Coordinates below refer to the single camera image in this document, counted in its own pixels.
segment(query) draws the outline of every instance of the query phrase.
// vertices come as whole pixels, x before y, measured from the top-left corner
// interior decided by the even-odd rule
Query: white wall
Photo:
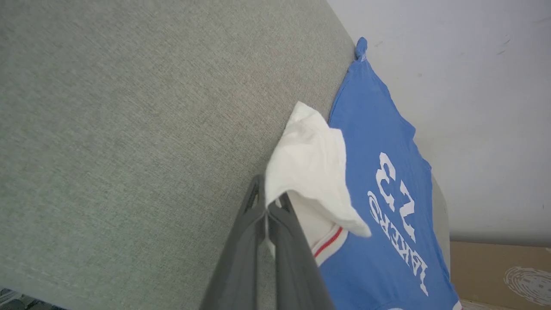
[[[551,244],[551,1],[329,3],[417,128],[451,237]]]

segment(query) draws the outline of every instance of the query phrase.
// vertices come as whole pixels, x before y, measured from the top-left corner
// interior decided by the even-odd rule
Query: white fabric
[[[345,169],[341,131],[297,102],[266,168],[266,206],[288,192],[310,248],[335,225],[369,237],[369,227],[352,208]]]

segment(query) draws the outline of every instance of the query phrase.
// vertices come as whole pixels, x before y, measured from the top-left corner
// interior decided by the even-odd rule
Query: cardboard box
[[[463,310],[515,310],[511,308],[495,306],[493,304],[481,303],[481,302],[464,300],[464,299],[461,299],[461,306],[463,306]]]
[[[518,310],[551,309],[551,249],[451,242],[460,298]]]

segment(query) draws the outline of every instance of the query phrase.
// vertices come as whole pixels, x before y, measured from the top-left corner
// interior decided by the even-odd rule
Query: blue t-shirt
[[[372,236],[348,234],[321,274],[338,310],[461,309],[433,231],[430,165],[366,49],[361,38],[329,126],[342,130],[352,206]]]

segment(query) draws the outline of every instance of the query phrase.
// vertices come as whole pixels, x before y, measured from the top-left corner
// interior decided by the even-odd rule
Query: gray couch
[[[325,0],[0,14],[0,286],[72,310],[197,308],[294,104],[327,116],[354,54]]]

